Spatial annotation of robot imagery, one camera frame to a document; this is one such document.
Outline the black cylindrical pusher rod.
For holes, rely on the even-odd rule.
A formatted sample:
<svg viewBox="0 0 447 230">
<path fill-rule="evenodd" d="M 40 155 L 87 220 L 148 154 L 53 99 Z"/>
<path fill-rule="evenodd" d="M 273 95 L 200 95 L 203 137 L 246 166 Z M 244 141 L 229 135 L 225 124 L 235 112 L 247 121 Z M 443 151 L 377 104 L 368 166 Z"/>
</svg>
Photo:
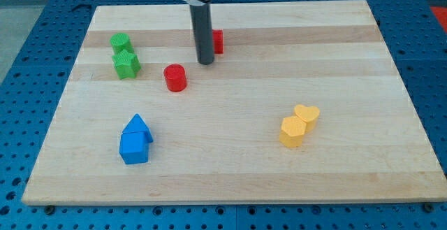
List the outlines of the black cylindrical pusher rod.
<svg viewBox="0 0 447 230">
<path fill-rule="evenodd" d="M 189 8 L 198 63 L 212 64 L 214 62 L 214 40 L 210 4 L 189 6 Z"/>
</svg>

